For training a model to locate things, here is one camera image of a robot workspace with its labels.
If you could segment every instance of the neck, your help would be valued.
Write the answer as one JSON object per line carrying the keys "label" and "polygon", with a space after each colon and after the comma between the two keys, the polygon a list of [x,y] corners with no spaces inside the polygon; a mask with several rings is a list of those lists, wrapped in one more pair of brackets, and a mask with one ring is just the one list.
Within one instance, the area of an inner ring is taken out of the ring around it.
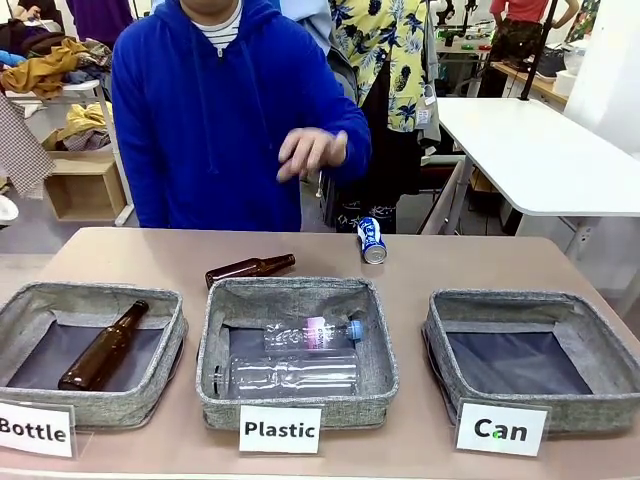
{"label": "neck", "polygon": [[226,7],[221,7],[219,10],[208,13],[199,13],[195,10],[189,8],[183,0],[180,0],[180,6],[184,13],[196,23],[200,25],[206,25],[208,27],[220,25],[231,18],[233,12],[236,11],[238,7],[238,0],[231,0],[229,5]]}

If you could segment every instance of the striped shirt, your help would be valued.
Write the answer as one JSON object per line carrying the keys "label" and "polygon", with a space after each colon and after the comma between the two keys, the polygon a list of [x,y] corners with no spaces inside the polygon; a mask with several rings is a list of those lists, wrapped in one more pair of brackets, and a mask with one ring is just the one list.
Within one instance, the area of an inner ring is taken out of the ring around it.
{"label": "striped shirt", "polygon": [[238,0],[238,6],[229,20],[220,25],[208,26],[200,25],[196,22],[193,22],[193,24],[204,33],[213,46],[218,49],[219,53],[222,53],[222,50],[227,48],[238,36],[240,17],[242,17],[242,0]]}

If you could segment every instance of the yellow pineapple print shirt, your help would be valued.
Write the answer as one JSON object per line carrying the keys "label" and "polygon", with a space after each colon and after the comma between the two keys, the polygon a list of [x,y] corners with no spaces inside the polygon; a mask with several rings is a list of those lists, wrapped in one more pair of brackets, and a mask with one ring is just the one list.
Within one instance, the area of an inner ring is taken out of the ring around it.
{"label": "yellow pineapple print shirt", "polygon": [[388,128],[411,132],[425,89],[428,0],[330,0],[336,40],[356,71],[360,106],[391,52]]}

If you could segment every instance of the yellow cloth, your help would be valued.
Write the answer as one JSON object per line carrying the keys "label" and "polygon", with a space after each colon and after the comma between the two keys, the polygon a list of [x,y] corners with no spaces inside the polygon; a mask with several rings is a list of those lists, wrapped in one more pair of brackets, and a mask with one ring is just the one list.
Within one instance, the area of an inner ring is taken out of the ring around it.
{"label": "yellow cloth", "polygon": [[16,93],[35,93],[41,99],[55,98],[62,92],[62,77],[78,65],[76,54],[86,52],[82,44],[65,38],[62,45],[53,47],[44,57],[31,58],[17,67],[6,70],[0,83]]}
{"label": "yellow cloth", "polygon": [[425,90],[422,66],[425,0],[331,0],[336,40],[356,68],[360,106],[385,61],[391,62],[388,128],[415,129],[416,107]]}
{"label": "yellow cloth", "polygon": [[[107,102],[109,115],[113,117],[111,104]],[[106,128],[104,115],[99,103],[92,103],[87,108],[82,105],[71,105],[67,113],[67,126],[58,132],[58,141],[94,128]]]}

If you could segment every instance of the sign reading bottle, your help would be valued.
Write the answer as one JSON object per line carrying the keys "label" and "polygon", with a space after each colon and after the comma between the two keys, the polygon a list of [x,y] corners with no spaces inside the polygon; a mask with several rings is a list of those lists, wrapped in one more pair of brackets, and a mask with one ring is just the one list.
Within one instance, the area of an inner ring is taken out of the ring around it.
{"label": "sign reading bottle", "polygon": [[548,409],[463,403],[456,447],[461,450],[538,455]]}
{"label": "sign reading bottle", "polygon": [[73,457],[71,412],[0,403],[0,446]]}
{"label": "sign reading bottle", "polygon": [[240,451],[318,453],[321,408],[240,407]]}

